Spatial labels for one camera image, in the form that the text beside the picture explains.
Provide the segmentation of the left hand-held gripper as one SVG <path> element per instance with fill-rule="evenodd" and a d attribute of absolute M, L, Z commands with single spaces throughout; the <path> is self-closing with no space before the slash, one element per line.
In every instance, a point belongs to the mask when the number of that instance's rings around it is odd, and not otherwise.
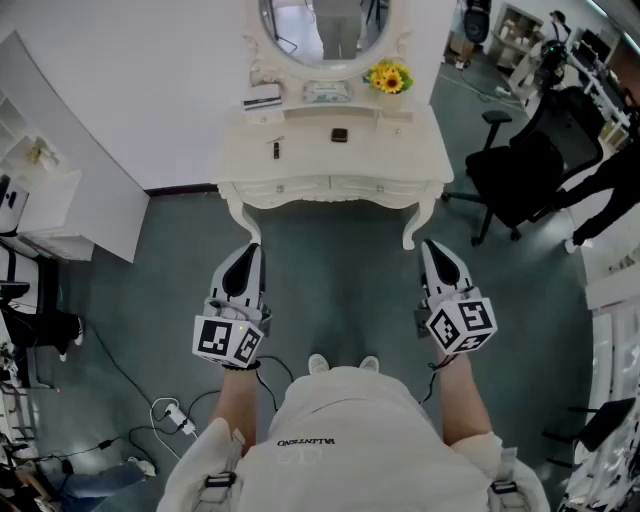
<path fill-rule="evenodd" d="M 233 369 L 257 367 L 256 354 L 272 320 L 271 311 L 259 305 L 265 289 L 264 266 L 257 243 L 233 251 L 218 266 L 203 313 L 195 317 L 194 355 Z"/>

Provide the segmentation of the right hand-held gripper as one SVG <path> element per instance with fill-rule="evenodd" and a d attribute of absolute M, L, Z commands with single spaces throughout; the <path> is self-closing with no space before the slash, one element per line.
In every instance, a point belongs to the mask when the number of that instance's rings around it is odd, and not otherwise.
<path fill-rule="evenodd" d="M 490 299 L 471 287 L 466 264 L 443 244 L 426 239 L 421 254 L 427 295 L 454 293 L 435 305 L 427 300 L 419 305 L 414 312 L 418 337 L 431 337 L 447 356 L 480 349 L 498 331 Z"/>

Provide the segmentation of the white dressing table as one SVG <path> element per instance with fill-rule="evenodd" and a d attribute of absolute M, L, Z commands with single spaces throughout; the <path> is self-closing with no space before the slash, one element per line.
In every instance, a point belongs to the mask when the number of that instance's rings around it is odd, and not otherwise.
<path fill-rule="evenodd" d="M 294 201 L 340 202 L 364 200 L 393 210 L 416 210 L 402 233 L 402 246 L 412 250 L 415 233 L 431 218 L 436 200 L 454 178 L 444 140 L 430 105 L 406 95 L 399 112 L 383 111 L 376 92 L 359 87 L 355 99 L 342 104 L 293 102 L 254 112 L 282 111 L 284 121 L 250 125 L 248 111 L 231 109 L 223 125 L 222 142 L 210 177 L 226 201 L 232 218 L 247 230 L 252 241 L 261 232 L 248 207 L 273 209 Z M 415 137 L 398 140 L 376 131 L 381 119 L 411 122 Z M 346 128 L 347 143 L 330 140 L 333 128 Z M 280 158 L 273 159 L 273 143 L 280 143 Z M 412 197 L 359 197 L 330 188 L 315 197 L 270 204 L 246 203 L 235 182 L 255 182 L 288 177 L 365 176 L 403 181 L 428 181 L 426 189 Z"/>

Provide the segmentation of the person's right forearm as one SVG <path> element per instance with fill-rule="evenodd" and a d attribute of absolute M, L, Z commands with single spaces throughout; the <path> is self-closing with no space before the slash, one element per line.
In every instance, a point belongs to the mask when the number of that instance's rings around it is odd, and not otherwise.
<path fill-rule="evenodd" d="M 487 409 L 477 389 L 469 356 L 452 359 L 439 372 L 442 437 L 452 446 L 493 431 Z"/>

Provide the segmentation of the person's left forearm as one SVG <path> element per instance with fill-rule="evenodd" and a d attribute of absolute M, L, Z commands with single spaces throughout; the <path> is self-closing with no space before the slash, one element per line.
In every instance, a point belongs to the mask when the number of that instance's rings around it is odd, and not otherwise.
<path fill-rule="evenodd" d="M 225 420 L 231 434 L 236 430 L 240 432 L 245 441 L 244 453 L 256 443 L 257 389 L 256 369 L 225 368 L 219 398 L 210 418 L 211 423 Z"/>

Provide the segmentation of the wide white dresser drawer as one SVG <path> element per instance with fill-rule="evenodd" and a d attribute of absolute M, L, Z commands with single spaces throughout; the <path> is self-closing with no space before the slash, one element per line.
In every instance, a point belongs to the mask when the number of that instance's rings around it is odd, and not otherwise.
<path fill-rule="evenodd" d="M 428 181 L 403 181 L 365 176 L 331 176 L 331 189 L 359 197 L 405 198 L 420 195 Z"/>
<path fill-rule="evenodd" d="M 282 179 L 235 182 L 234 187 L 246 203 L 275 203 L 315 197 L 330 188 L 328 176 L 288 177 Z"/>

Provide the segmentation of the black office chair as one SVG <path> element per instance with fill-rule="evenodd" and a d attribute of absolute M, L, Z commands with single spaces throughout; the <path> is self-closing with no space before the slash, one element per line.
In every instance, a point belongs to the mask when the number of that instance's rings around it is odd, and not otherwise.
<path fill-rule="evenodd" d="M 457 199 L 486 207 L 481 230 L 471 238 L 474 247 L 484 242 L 494 219 L 509 228 L 513 241 L 519 240 L 522 223 L 546 215 L 561 185 L 604 156 L 599 140 L 604 117 L 578 86 L 546 91 L 533 117 L 506 145 L 493 142 L 512 117 L 502 110 L 489 110 L 482 118 L 490 127 L 484 147 L 465 159 L 466 174 L 477 193 L 441 195 L 445 202 Z"/>

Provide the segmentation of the white power strip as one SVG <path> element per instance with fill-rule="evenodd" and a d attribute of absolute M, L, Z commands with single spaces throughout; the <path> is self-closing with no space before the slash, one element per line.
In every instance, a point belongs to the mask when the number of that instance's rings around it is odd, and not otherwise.
<path fill-rule="evenodd" d="M 197 436 L 194 423 L 180 409 L 179 405 L 176 402 L 170 402 L 166 406 L 165 414 L 175 423 L 179 431 L 182 431 L 187 436 Z"/>

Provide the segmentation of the person's white t-shirt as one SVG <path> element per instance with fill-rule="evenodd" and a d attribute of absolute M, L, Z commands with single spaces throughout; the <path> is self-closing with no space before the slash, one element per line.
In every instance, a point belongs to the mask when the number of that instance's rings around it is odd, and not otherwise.
<path fill-rule="evenodd" d="M 209 422 L 157 512 L 551 512 L 535 472 L 492 431 L 444 443 L 397 379 L 336 367 L 296 379 L 244 453 Z"/>

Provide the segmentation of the yellow sunflowers in white pot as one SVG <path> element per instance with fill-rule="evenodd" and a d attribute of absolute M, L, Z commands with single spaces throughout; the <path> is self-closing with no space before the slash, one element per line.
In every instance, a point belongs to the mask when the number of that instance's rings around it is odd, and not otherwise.
<path fill-rule="evenodd" d="M 413 87 L 414 79 L 409 68 L 391 59 L 383 59 L 370 67 L 362 76 L 362 81 L 376 91 L 381 109 L 399 112 L 406 93 Z"/>

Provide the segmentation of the white wet wipes packet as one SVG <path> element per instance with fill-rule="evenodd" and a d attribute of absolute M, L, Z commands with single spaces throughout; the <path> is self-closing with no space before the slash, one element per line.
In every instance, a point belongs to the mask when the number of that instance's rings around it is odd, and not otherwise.
<path fill-rule="evenodd" d="M 305 104 L 349 103 L 352 91 L 346 81 L 308 81 L 303 85 L 301 99 Z"/>

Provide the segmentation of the small black chair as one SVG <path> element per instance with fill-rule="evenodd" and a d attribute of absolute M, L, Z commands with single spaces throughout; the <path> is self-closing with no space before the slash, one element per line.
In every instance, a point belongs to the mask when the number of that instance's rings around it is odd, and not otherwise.
<path fill-rule="evenodd" d="M 636 404 L 635 398 L 607 401 L 599 408 L 569 406 L 570 413 L 591 415 L 582 429 L 572 436 L 561 436 L 557 433 L 543 431 L 542 436 L 548 440 L 570 445 L 573 451 L 571 462 L 547 458 L 551 465 L 565 469 L 575 469 L 583 464 L 580 458 L 583 452 L 588 456 L 595 453 L 607 439 L 623 425 Z"/>

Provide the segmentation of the white machine with black trim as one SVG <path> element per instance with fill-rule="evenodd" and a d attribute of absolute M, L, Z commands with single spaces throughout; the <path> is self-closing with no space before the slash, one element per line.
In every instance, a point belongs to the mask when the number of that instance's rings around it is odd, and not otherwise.
<path fill-rule="evenodd" d="M 29 193 L 16 179 L 0 173 L 0 236 L 14 236 Z"/>

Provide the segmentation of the light wooden shelf unit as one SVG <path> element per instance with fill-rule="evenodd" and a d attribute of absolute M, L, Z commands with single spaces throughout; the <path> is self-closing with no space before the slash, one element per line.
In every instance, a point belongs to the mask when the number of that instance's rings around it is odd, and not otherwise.
<path fill-rule="evenodd" d="M 543 21 L 507 0 L 493 0 L 488 58 L 505 73 L 513 71 L 535 44 L 534 32 Z"/>

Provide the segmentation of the oval mirror with white frame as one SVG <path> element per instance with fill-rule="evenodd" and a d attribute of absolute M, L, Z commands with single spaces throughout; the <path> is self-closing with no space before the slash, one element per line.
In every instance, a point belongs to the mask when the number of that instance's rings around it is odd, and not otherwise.
<path fill-rule="evenodd" d="M 409 0 L 245 0 L 250 81 L 345 80 L 406 54 Z"/>

